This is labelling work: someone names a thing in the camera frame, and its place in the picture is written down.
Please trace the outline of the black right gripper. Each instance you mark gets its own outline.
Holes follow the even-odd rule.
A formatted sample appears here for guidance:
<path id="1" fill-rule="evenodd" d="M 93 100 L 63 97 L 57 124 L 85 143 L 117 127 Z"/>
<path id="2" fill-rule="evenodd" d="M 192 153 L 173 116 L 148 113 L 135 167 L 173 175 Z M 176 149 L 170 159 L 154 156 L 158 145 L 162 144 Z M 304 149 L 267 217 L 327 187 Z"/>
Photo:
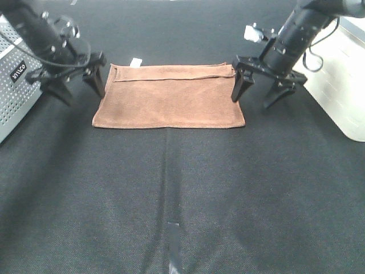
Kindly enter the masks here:
<path id="1" fill-rule="evenodd" d="M 236 70 L 235 83 L 231 94 L 233 102 L 238 102 L 242 94 L 255 84 L 254 74 L 262 74 L 279 81 L 275 81 L 265 95 L 263 101 L 265 109 L 270 108 L 284 97 L 294 94 L 296 91 L 295 83 L 304 85 L 307 82 L 307 77 L 304 74 L 295 70 L 284 73 L 275 72 L 258 57 L 241 57 L 237 55 L 232 62 L 232 66 Z"/>

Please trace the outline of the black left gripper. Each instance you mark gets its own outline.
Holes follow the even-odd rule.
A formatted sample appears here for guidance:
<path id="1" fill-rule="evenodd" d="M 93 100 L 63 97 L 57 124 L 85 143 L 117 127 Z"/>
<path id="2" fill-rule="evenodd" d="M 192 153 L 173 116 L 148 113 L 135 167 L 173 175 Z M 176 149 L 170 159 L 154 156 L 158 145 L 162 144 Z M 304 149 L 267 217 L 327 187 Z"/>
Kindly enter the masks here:
<path id="1" fill-rule="evenodd" d="M 100 51 L 91 53 L 88 63 L 81 67 L 62 68 L 61 72 L 49 72 L 42 67 L 28 72 L 25 79 L 31 84 L 39 82 L 43 92 L 59 99 L 66 106 L 70 106 L 73 97 L 64 82 L 79 75 L 82 76 L 82 81 L 88 84 L 100 98 L 105 96 L 100 68 L 104 67 L 106 63 L 104 52 Z"/>

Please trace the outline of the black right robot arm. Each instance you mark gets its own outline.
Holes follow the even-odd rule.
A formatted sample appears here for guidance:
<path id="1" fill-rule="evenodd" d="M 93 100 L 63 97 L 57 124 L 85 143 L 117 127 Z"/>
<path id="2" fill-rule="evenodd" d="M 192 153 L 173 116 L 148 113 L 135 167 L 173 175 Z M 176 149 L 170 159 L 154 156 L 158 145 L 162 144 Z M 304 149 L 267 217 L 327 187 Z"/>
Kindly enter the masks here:
<path id="1" fill-rule="evenodd" d="M 307 78 L 295 71 L 294 65 L 318 33 L 341 16 L 363 18 L 364 1 L 298 1 L 278 34 L 259 29 L 259 40 L 267 42 L 260 56 L 237 56 L 233 61 L 236 74 L 232 101 L 238 102 L 255 83 L 254 74 L 274 80 L 263 102 L 265 108 L 295 93 Z"/>

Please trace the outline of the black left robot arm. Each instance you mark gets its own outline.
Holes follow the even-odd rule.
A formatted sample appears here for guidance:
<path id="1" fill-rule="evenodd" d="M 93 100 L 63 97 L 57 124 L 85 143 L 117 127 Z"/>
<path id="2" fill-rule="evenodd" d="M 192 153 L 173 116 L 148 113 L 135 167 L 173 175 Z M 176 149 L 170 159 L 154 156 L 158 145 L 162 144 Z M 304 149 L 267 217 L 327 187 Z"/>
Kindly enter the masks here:
<path id="1" fill-rule="evenodd" d="M 100 73 L 106 65 L 103 52 L 77 48 L 80 41 L 78 26 L 68 17 L 50 19 L 41 1 L 1 1 L 1 15 L 22 38 L 28 50 L 23 53 L 38 60 L 41 66 L 26 74 L 29 84 L 38 82 L 43 93 L 50 94 L 66 105 L 72 102 L 72 94 L 66 83 L 81 75 L 100 98 L 105 96 Z"/>

